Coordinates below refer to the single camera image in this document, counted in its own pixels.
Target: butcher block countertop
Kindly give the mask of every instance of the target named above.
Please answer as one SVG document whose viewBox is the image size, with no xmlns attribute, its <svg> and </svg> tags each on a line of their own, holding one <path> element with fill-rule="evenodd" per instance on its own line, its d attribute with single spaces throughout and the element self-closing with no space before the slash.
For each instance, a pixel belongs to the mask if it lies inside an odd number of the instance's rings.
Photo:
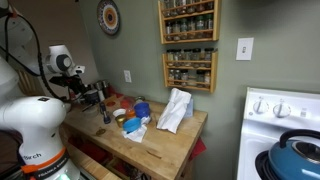
<svg viewBox="0 0 320 180">
<path fill-rule="evenodd" d="M 177 133 L 173 134 L 167 130 L 156 128 L 156 123 L 166 104 L 146 101 L 151 109 L 151 122 L 147 125 L 148 129 L 142 143 L 137 143 L 123 137 L 122 129 L 117 126 L 115 117 L 112 115 L 112 112 L 120 107 L 120 99 L 113 98 L 110 101 L 115 102 L 112 107 L 107 107 L 107 110 L 111 112 L 111 123 L 104 124 L 103 116 L 100 113 L 95 116 L 86 115 L 81 111 L 84 107 L 78 105 L 73 106 L 67 114 L 64 125 L 70 130 L 80 132 L 96 145 L 154 179 L 179 179 L 201 134 L 208 114 L 194 110 L 193 117 L 183 119 Z M 99 129 L 106 132 L 102 135 L 96 135 Z"/>
</svg>

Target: wall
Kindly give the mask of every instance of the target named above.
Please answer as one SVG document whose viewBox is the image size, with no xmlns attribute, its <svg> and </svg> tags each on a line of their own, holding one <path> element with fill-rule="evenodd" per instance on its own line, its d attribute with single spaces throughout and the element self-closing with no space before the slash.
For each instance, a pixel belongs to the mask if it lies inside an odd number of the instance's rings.
<svg viewBox="0 0 320 180">
<path fill-rule="evenodd" d="M 242 112 L 248 86 L 320 92 L 320 2 L 317 0 L 223 0 L 218 42 L 160 44 L 156 0 L 114 0 L 121 30 L 102 32 L 99 0 L 81 0 L 99 75 L 116 90 L 166 103 L 161 54 L 170 47 L 218 47 L 217 89 L 190 91 L 195 108 L 209 112 L 202 133 L 207 151 L 196 160 L 195 179 L 233 179 L 237 166 Z M 238 38 L 254 37 L 252 61 L 235 61 Z M 132 83 L 125 83 L 130 70 Z"/>
<path fill-rule="evenodd" d="M 99 79 L 79 3 L 73 0 L 10 0 L 10 3 L 36 30 L 43 59 L 49 54 L 50 45 L 65 44 L 73 61 L 78 65 L 86 66 L 85 74 L 80 75 L 83 83 L 89 84 Z M 36 51 L 32 51 L 36 49 L 35 41 L 31 41 L 28 47 L 31 47 L 29 53 L 36 57 Z M 40 78 L 39 81 L 46 95 L 51 96 Z M 58 96 L 67 95 L 67 88 L 49 84 Z"/>
</svg>

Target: wooden spice rack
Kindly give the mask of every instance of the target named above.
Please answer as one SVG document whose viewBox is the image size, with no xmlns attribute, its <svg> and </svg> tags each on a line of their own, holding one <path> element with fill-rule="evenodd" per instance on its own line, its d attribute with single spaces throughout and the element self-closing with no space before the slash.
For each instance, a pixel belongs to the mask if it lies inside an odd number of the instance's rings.
<svg viewBox="0 0 320 180">
<path fill-rule="evenodd" d="M 194 12 L 192 14 L 177 15 L 174 17 L 164 17 L 164 15 L 163 15 L 164 11 L 180 9 L 180 8 L 188 7 L 188 6 L 196 6 L 199 4 L 206 4 L 209 2 L 214 2 L 214 9 L 205 10 L 202 12 Z M 175 8 L 169 8 L 169 9 L 165 9 L 164 7 L 165 7 L 164 3 L 161 1 L 158 1 L 161 44 L 184 43 L 184 42 L 205 42 L 205 41 L 219 40 L 221 0 L 202 0 L 201 2 L 188 4 L 188 5 L 184 5 L 184 6 L 177 6 Z M 213 16 L 213 29 L 166 34 L 165 24 L 167 21 L 174 21 L 174 20 L 181 19 L 181 18 L 195 17 L 195 16 L 205 15 L 205 14 L 212 14 L 212 16 Z M 186 40 L 171 40 L 171 41 L 166 40 L 167 36 L 179 35 L 179 34 L 183 34 L 183 33 L 209 33 L 209 34 L 211 34 L 211 37 L 210 38 L 199 38 L 199 39 L 197 39 L 197 38 L 196 39 L 186 39 Z"/>
<path fill-rule="evenodd" d="M 210 93 L 213 93 L 215 88 L 216 88 L 216 81 L 217 81 L 217 61 L 218 61 L 218 51 L 215 51 L 212 53 L 211 56 L 211 61 L 205 61 L 205 60 L 178 60 L 178 61 L 169 61 L 167 58 L 167 54 L 162 54 L 162 62 L 163 62 L 163 74 L 164 74 L 164 84 L 166 87 L 176 87 L 176 88 L 185 88 L 185 89 L 195 89 L 195 90 L 202 90 L 202 91 L 209 91 Z M 199 67 L 199 68 L 194 68 L 193 66 L 169 66 L 168 63 L 199 63 L 199 64 L 207 64 L 211 63 L 210 68 L 205 68 L 205 67 Z M 211 78 L 210 78 L 210 84 L 204 83 L 204 82 L 192 82 L 195 84 L 202 84 L 202 85 L 208 85 L 208 87 L 197 87 L 197 86 L 182 86 L 182 85 L 177 85 L 174 84 L 174 82 L 185 82 L 188 84 L 191 83 L 191 81 L 184 81 L 184 80 L 170 80 L 169 79 L 169 71 L 170 69 L 188 69 L 188 70 L 204 70 L 204 71 L 211 71 Z"/>
</svg>

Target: green wall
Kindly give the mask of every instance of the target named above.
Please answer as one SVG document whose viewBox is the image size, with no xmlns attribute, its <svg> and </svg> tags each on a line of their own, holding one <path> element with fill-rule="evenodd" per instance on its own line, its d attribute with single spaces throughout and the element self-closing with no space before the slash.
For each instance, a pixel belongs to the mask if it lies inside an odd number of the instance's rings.
<svg viewBox="0 0 320 180">
<path fill-rule="evenodd" d="M 195 179 L 234 179 L 246 87 L 320 92 L 320 1 L 223 0 L 220 40 L 161 45 L 156 0 L 114 0 L 121 14 L 116 36 L 97 23 L 99 0 L 81 0 L 99 76 L 117 91 L 167 103 L 161 54 L 167 48 L 217 47 L 217 88 L 190 91 L 195 109 L 207 111 Z M 252 61 L 235 61 L 238 38 L 254 37 Z M 130 70 L 132 83 L 124 82 Z"/>
</svg>

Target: decorative wall plate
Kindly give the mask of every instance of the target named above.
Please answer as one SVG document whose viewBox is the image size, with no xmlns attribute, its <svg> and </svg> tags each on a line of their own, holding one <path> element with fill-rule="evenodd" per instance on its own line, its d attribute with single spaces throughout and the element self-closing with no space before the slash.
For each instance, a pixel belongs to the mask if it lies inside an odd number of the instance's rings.
<svg viewBox="0 0 320 180">
<path fill-rule="evenodd" d="M 112 0 L 101 0 L 97 13 L 101 29 L 109 35 L 115 35 L 120 27 L 120 14 L 117 5 Z"/>
</svg>

